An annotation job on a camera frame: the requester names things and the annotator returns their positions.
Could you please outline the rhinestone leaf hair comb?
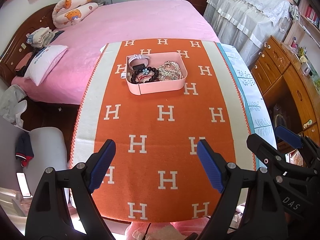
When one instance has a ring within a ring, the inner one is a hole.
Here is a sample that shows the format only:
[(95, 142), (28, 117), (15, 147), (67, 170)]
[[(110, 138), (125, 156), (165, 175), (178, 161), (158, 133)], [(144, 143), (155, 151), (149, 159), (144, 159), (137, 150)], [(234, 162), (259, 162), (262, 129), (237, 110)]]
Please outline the rhinestone leaf hair comb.
[(183, 79), (179, 66), (163, 65), (159, 67), (160, 81), (174, 81)]

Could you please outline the pink jewelry tray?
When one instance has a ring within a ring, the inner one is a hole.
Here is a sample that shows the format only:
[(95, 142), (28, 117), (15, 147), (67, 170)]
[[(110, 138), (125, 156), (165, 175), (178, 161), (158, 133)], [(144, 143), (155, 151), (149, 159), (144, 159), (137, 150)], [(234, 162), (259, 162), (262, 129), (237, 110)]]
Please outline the pink jewelry tray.
[[(126, 82), (129, 91), (134, 95), (151, 94), (158, 92), (169, 92), (180, 90), (184, 87), (188, 71), (179, 53), (154, 53), (147, 55), (150, 57), (147, 67), (140, 64), (130, 72)], [(183, 79), (174, 81), (160, 81), (159, 67), (163, 65), (179, 66)]]

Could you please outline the wooden dresser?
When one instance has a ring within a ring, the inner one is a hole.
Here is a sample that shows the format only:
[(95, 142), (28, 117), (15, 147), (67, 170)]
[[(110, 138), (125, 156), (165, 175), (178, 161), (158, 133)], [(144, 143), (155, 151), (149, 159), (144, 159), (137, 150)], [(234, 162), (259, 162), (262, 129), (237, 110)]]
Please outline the wooden dresser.
[(319, 94), (302, 64), (283, 42), (271, 36), (251, 73), (263, 95), (272, 127), (285, 126), (319, 144)]

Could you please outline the white blue patterned sheet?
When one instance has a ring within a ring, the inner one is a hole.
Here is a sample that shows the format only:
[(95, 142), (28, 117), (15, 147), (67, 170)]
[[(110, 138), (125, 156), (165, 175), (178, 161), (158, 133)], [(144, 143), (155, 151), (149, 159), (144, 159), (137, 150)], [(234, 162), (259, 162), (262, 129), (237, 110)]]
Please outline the white blue patterned sheet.
[(272, 121), (259, 87), (244, 60), (231, 45), (218, 43), (218, 49), (227, 62), (244, 103), (251, 133), (256, 133), (277, 148)]

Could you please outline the orange H-pattern blanket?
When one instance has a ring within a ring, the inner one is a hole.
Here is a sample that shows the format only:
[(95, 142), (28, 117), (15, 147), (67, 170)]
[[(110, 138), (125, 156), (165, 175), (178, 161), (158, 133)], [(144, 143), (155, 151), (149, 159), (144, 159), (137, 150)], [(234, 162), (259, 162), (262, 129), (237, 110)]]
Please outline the orange H-pattern blanket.
[[(188, 72), (176, 91), (134, 95), (121, 73), (128, 56), (175, 52)], [(220, 194), (197, 156), (204, 139), (228, 162), (255, 170), (246, 146), (252, 122), (220, 44), (185, 39), (129, 40), (103, 49), (85, 89), (71, 165), (107, 139), (116, 154), (93, 199), (106, 218), (175, 222), (210, 215)]]

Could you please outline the white lace covered furniture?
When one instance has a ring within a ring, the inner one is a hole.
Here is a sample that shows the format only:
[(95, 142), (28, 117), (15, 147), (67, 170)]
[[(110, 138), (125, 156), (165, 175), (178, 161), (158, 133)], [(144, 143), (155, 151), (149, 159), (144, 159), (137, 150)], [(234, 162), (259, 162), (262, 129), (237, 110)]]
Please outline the white lace covered furniture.
[(247, 66), (271, 36), (283, 41), (298, 17), (288, 0), (207, 0), (204, 11), (220, 42), (234, 46)]

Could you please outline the white pillow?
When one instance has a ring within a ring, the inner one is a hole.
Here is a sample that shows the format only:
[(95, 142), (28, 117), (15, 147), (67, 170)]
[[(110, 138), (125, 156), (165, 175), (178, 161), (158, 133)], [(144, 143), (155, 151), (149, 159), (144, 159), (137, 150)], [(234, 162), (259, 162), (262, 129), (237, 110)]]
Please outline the white pillow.
[(25, 72), (24, 78), (31, 79), (36, 86), (39, 86), (67, 50), (68, 46), (63, 45), (50, 45), (43, 48), (32, 59)]

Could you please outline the wooden headboard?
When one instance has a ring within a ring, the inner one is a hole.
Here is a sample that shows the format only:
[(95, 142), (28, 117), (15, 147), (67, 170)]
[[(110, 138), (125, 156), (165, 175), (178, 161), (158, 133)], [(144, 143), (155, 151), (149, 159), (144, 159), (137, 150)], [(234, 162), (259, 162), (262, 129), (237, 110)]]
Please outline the wooden headboard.
[(54, 30), (52, 12), (55, 4), (48, 5), (29, 16), (16, 30), (6, 49), (1, 55), (1, 79), (10, 86), (16, 76), (15, 68), (17, 64), (33, 51), (33, 47), (27, 44), (27, 34), (41, 27), (49, 27)]

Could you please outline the folded clothes pile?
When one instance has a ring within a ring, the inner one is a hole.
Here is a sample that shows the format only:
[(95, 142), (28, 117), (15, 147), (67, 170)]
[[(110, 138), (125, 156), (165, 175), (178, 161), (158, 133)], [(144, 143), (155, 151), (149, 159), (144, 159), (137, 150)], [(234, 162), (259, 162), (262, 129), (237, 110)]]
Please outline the folded clothes pile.
[(26, 43), (34, 48), (44, 48), (47, 47), (51, 42), (58, 38), (64, 30), (54, 30), (52, 31), (49, 27), (41, 27), (31, 34), (27, 34)]

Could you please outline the pink bed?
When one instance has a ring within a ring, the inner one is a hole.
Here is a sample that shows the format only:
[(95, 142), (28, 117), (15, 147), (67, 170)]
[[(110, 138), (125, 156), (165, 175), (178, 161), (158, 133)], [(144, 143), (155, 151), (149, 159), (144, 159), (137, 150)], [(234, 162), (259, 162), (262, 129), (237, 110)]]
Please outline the pink bed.
[(68, 49), (39, 86), (17, 76), (12, 84), (34, 101), (78, 105), (104, 45), (151, 38), (219, 40), (210, 24), (185, 0), (104, 5), (80, 23), (66, 27), (53, 42)]

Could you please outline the bear print rolled quilt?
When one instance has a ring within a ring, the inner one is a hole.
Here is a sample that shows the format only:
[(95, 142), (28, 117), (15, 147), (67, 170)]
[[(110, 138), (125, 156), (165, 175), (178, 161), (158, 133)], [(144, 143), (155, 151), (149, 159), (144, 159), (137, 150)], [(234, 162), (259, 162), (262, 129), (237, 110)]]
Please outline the bear print rolled quilt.
[(53, 24), (57, 29), (75, 25), (98, 7), (92, 0), (61, 0), (53, 9)]

